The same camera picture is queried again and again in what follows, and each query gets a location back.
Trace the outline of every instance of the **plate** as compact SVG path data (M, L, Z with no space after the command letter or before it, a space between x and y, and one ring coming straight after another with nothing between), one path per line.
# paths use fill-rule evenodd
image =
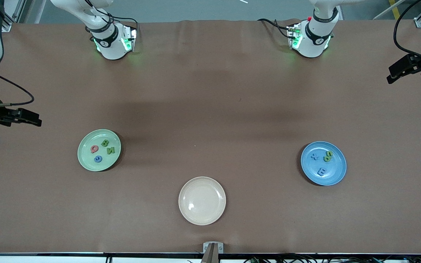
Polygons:
M185 183L178 198L184 218L198 226L217 221L224 213L226 203L227 198L220 183L205 176Z
M80 165L92 172L104 171L116 163L121 152L120 138L111 130L94 130L77 149Z
M347 172L347 162L339 148L329 142L316 141L306 146L301 154L304 174L323 186L339 183Z

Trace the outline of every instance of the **gray floor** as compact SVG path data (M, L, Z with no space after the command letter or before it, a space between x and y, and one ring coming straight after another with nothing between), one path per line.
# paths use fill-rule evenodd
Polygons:
M42 0L34 0L40 5ZM177 22L181 20L257 20L259 18L286 20L305 19L312 15L313 7L308 0L116 0L108 12L115 16L133 17L139 22ZM413 3L407 0L399 5L399 12ZM355 5L343 5L345 20L371 20L389 7L388 0L366 0ZM37 8L27 21L34 20ZM421 12L421 2L412 8L406 19ZM394 19L392 12L381 19ZM47 0L40 23L80 23L73 15L55 7Z

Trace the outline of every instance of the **black cable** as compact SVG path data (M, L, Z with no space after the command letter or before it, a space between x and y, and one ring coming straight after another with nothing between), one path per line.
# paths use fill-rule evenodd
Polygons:
M359 258L346 258L346 257L343 257L343 256L337 256L337 257L334 257L334 258L329 258L327 260L327 263L331 263L331 260L336 260L336 259L341 259L341 260L346 259L346 261L343 261L342 263L371 263L371 261L369 259L361 260Z
M269 23L269 24L271 24L271 25L273 25L273 26L275 26L275 27L279 27L280 29L287 29L286 27L282 27L282 26L276 25L276 24L274 24L274 22L272 22L271 20L268 20L268 19L265 19L265 18L258 19L258 21L267 22L267 23Z
M112 263L113 257L107 254L107 259L105 260L105 263Z
M6 81L6 82L8 82L8 83L10 83L12 85L15 85L17 88L20 88L23 92L25 92L27 95L30 96L30 100L27 101L27 102L25 102L25 103L4 103L4 106L21 106L21 105L27 105L29 103L33 103L33 101L35 100L35 97L33 97L33 95L30 92L28 92L25 88L22 88L20 85L17 85L16 83L8 80L5 77L0 76L0 79L4 80L4 81Z
M304 263L303 260L306 260L306 263L311 263L311 260L309 260L308 258L306 258L306 256L304 256L304 255L290 254L290 256L297 257L297 259L293 260L292 262L299 260L301 263Z
M104 15L107 15L108 17L110 17L113 21L119 22L118 19L133 20L136 23L136 27L139 27L139 23L134 18L130 18L130 17L118 17L118 16L114 16L114 15L108 13L108 12L107 13L104 13L104 12L98 10L97 8L95 8L94 5L92 4L92 2L90 0L85 0L85 2L87 3L87 5L90 5L90 7L93 7L95 10L97 10L97 12L99 12L101 14L104 14Z
M314 262L318 263L318 261L316 259L314 259L312 256L309 256L309 255L304 255L304 256L307 257L307 258L311 258L312 260L314 260Z
M290 25L287 25L286 27L282 27L277 23L277 20L274 20L274 22L271 22L270 20L267 20L265 18L261 18L261 19L258 19L258 21L268 22L269 24L275 26L284 37L287 37L287 38L290 38L290 39L295 39L295 37L285 35L284 32L282 32L282 29L287 30L287 27L295 25L295 24L290 24Z
M381 260L381 262L384 262L384 261L388 260L390 257L392 257L392 255L389 255L387 258Z
M282 32L279 24L277 24L277 20L274 20L274 23L276 24L277 29L279 29L279 32L284 36L287 37L289 39L295 39L295 37L289 36L289 35L285 35L284 32Z
M399 16L399 18L397 19L397 21L396 21L396 25L394 25L394 33L393 33L393 35L392 35L392 38L393 38L393 40L394 40L394 44L396 45L396 47L398 47L400 50L402 50L402 51L404 51L404 52L407 52L407 53L409 53L409 54L411 54L411 55L415 55L415 56L417 56L417 57L419 57L419 58L421 58L421 54L419 54L419 53L417 53L417 52L414 52L414 51L411 51L411 50L408 50L408 49L406 49L406 48L404 48L404 47L402 47L401 45L399 45L399 43L397 42L397 28L399 27L399 22L402 20L402 18L404 17L404 15L414 6L414 5L416 5L416 4L418 4L419 2L421 2L421 0L416 0L414 3L412 3L411 5L409 5L407 8L406 8L406 10L404 10L404 12L402 12L402 14Z

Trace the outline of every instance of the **blue plate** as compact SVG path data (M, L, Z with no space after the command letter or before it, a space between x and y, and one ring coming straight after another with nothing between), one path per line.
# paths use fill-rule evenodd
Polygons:
M340 182L347 172L344 154L325 141L312 142L303 150L301 167L311 181L324 186Z

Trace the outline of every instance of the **metal bracket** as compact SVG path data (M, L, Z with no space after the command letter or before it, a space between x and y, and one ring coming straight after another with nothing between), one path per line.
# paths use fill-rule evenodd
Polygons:
M1 32L10 32L12 28L12 23L14 22L15 21L7 13L4 13Z
M204 244L202 245L202 252L203 252L203 253L206 253L206 249L207 249L207 247L208 247L210 244L212 244L212 243L214 243L214 244L216 244L216 245L217 245L217 248L218 248L219 254L223 254L223 253L224 253L224 243L222 243L222 242L217 242L217 241L209 241L209 242L204 243Z
M224 253L224 243L206 242L202 247L204 247L204 256L201 263L219 263L219 254Z
M125 42L125 49L131 52L134 52L134 48L136 46L136 39L137 39L137 29L132 29L130 26L123 26L124 30L123 30L123 37L125 39L131 39L131 41L129 41L128 43Z
M416 27L417 27L417 28L421 28L421 23L420 23L420 22L418 22L418 20L417 20L417 18L416 18L416 17L414 17L414 23L416 24Z
M22 11L22 8L25 6L26 2L27 0L19 0L17 2L17 6L15 7L14 13L12 14L12 19L15 20L16 22L19 22L20 12Z

